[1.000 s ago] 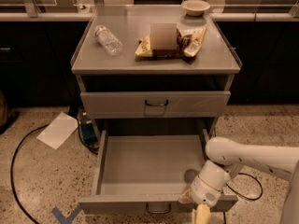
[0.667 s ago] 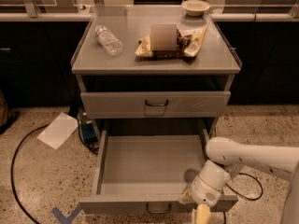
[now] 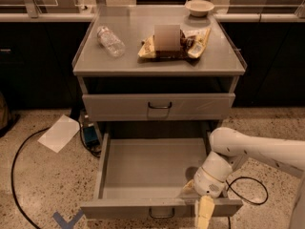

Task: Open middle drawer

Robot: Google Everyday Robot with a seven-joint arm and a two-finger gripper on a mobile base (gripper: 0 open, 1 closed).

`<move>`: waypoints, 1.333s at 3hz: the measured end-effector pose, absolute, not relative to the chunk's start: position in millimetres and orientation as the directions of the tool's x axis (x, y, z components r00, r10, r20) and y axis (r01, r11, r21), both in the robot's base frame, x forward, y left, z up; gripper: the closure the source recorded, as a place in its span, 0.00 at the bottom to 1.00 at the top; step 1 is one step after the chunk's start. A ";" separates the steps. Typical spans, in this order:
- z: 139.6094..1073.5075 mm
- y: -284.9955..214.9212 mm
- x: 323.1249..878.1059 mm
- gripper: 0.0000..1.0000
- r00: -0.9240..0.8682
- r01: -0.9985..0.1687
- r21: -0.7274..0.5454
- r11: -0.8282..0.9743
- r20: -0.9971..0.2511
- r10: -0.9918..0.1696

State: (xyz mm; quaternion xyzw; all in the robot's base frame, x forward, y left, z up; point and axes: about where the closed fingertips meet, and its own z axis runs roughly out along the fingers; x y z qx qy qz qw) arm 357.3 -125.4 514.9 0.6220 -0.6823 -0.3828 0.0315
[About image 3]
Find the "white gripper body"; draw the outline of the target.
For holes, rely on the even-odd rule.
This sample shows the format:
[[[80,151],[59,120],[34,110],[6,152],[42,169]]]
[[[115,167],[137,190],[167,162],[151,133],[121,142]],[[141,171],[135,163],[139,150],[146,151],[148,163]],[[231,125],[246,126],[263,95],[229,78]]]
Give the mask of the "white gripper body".
[[[232,172],[232,166],[223,156],[210,152],[193,176],[193,188],[200,196],[218,198]]]

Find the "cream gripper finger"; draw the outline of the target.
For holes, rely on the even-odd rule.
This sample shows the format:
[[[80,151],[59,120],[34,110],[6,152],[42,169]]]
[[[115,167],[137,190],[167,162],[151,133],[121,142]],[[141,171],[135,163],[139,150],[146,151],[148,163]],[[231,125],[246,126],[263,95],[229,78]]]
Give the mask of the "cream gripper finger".
[[[202,196],[195,203],[195,221],[196,229],[208,229],[210,219],[214,212],[214,200],[210,196]]]
[[[183,194],[192,194],[194,193],[194,187],[193,187],[193,180],[189,180],[184,187],[182,188],[182,193]]]

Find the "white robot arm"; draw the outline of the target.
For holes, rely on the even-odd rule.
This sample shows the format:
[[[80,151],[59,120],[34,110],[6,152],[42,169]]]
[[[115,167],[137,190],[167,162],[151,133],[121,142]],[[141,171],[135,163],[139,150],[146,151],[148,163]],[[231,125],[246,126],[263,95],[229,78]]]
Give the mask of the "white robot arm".
[[[218,198],[227,177],[239,169],[248,157],[280,169],[305,172],[305,142],[243,135],[227,127],[213,130],[209,136],[211,151],[203,164],[183,188],[184,193],[197,193],[195,229],[208,229]]]

